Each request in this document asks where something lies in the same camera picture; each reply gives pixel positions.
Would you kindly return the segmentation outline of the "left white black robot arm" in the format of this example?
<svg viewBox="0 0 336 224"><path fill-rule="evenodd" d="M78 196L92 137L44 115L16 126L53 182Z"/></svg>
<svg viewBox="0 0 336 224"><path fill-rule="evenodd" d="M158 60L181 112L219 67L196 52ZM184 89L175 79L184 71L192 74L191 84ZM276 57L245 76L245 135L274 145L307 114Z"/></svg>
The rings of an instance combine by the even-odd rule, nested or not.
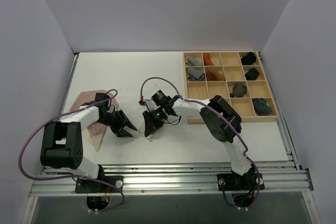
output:
<svg viewBox="0 0 336 224"><path fill-rule="evenodd" d="M106 185L103 168L84 157L82 132L94 123L109 127L116 137L132 137L125 127L137 130L122 110L110 111L111 100L106 93L96 93L93 101L85 102L77 111L68 114L67 118L46 124L40 153L41 164L86 177L87 186L92 191L102 191Z"/></svg>

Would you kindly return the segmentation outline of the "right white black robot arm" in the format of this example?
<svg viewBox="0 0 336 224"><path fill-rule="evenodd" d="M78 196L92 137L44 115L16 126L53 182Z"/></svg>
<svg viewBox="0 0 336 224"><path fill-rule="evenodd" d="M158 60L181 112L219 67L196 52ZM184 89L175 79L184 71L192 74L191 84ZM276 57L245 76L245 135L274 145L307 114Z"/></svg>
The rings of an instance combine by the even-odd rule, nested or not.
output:
<svg viewBox="0 0 336 224"><path fill-rule="evenodd" d="M236 187L244 189L252 182L249 170L252 161L246 155L248 147L240 136L242 119L229 103L220 95L211 99L195 100L179 95L170 98L160 95L155 98L156 109L142 113L144 118L144 136L153 135L164 125L168 116L190 116L201 118L210 134L224 144L230 159L233 182Z"/></svg>

